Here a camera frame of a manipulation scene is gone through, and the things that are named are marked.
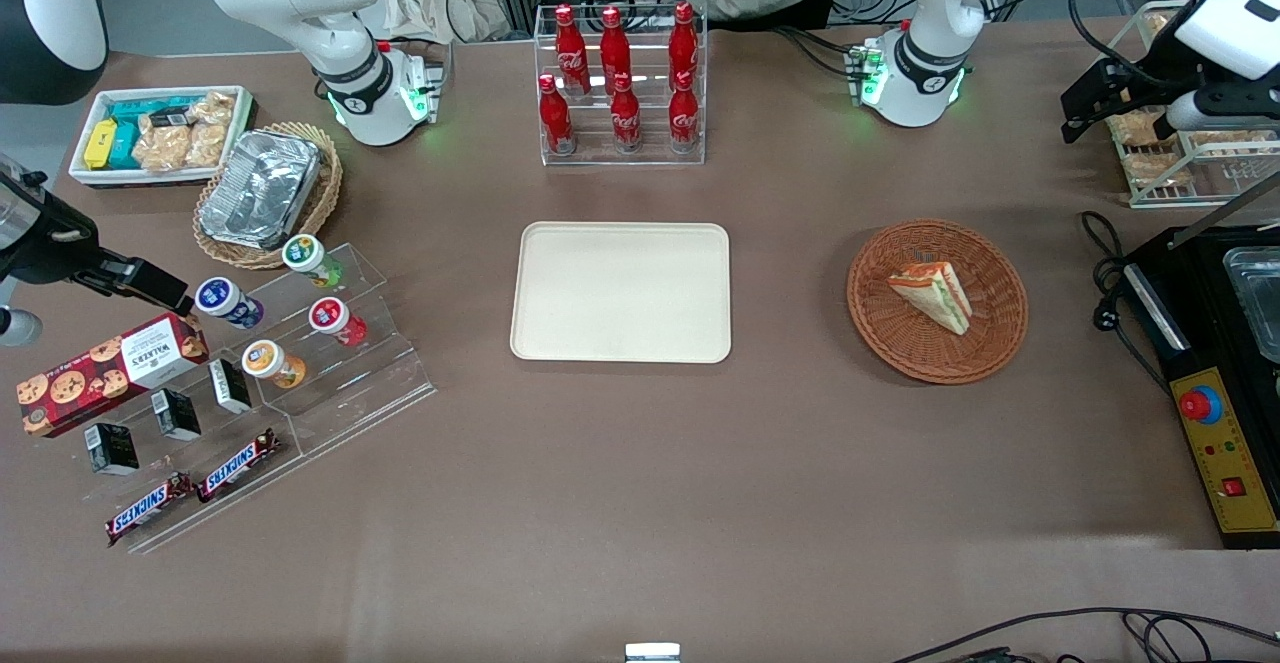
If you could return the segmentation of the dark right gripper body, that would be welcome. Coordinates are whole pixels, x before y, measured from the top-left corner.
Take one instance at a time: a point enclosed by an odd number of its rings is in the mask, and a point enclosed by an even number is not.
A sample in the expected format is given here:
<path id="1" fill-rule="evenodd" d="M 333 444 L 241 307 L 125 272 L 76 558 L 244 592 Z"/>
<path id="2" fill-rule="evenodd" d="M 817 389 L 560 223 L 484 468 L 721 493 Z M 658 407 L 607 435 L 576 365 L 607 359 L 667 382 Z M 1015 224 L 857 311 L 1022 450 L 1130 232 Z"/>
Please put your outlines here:
<path id="1" fill-rule="evenodd" d="M 1 276 L 33 285 L 102 282 L 96 221 L 45 189 L 47 177 L 1 157 Z"/>

